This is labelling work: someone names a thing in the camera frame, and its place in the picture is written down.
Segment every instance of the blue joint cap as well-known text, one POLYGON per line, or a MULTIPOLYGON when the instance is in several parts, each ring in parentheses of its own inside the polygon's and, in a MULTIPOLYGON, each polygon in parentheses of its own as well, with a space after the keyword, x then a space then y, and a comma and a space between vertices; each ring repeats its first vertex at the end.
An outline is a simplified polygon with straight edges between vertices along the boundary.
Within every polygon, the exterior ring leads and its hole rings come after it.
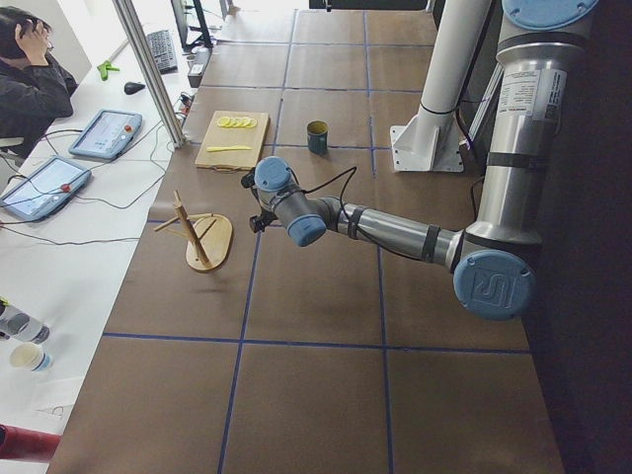
POLYGON ((315 242, 327 231, 325 221, 318 214, 304 214, 287 225, 287 235, 299 247, 315 242))
POLYGON ((526 30, 549 32, 568 27, 590 13, 599 0, 503 0, 505 15, 526 30))
POLYGON ((454 270, 456 297, 468 311, 505 321, 526 311, 535 293, 535 275, 522 259, 500 250, 481 250, 454 270))
POLYGON ((291 178, 289 165, 277 156, 263 159, 255 169, 255 185, 265 192, 274 193, 284 188, 291 178))

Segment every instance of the water bottle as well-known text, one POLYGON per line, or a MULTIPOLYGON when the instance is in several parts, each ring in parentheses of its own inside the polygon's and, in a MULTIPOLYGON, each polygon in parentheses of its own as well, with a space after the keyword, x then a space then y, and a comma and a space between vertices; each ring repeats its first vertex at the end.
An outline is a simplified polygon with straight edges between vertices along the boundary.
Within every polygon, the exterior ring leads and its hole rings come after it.
POLYGON ((40 344, 48 338, 48 326, 0 298, 0 332, 24 343, 40 344))

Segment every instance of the cutting board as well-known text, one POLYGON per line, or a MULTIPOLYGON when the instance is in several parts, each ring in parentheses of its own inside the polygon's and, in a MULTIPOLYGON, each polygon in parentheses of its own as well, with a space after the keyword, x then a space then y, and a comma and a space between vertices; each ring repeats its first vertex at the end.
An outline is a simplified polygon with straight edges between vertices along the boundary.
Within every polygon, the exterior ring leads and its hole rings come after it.
POLYGON ((259 161, 268 130, 270 117, 259 112, 215 111, 196 158, 198 168, 220 171, 250 170, 259 161), (218 124, 221 118, 255 119, 253 127, 225 127, 218 124), (250 150, 206 151, 209 146, 249 146, 250 150))

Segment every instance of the hand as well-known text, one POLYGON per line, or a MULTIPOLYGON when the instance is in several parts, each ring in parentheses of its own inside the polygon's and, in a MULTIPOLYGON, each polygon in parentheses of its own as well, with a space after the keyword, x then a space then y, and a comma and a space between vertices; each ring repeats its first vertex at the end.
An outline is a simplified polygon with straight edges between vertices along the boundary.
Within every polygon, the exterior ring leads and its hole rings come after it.
POLYGON ((16 25, 16 43, 25 53, 31 66, 48 66, 45 55, 48 49, 48 30, 43 27, 43 23, 33 26, 33 22, 28 20, 30 28, 22 30, 22 25, 16 25))

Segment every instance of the tablet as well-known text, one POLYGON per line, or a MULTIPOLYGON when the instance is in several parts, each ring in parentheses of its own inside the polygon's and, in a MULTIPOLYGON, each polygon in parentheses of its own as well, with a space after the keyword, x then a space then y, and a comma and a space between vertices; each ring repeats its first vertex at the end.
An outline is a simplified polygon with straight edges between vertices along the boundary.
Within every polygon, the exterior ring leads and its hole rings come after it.
POLYGON ((103 109, 81 132, 68 152, 114 160, 122 154, 141 125, 141 114, 103 109))
POLYGON ((67 204, 91 176, 89 169, 53 156, 0 197, 0 205, 24 221, 46 219, 67 204))

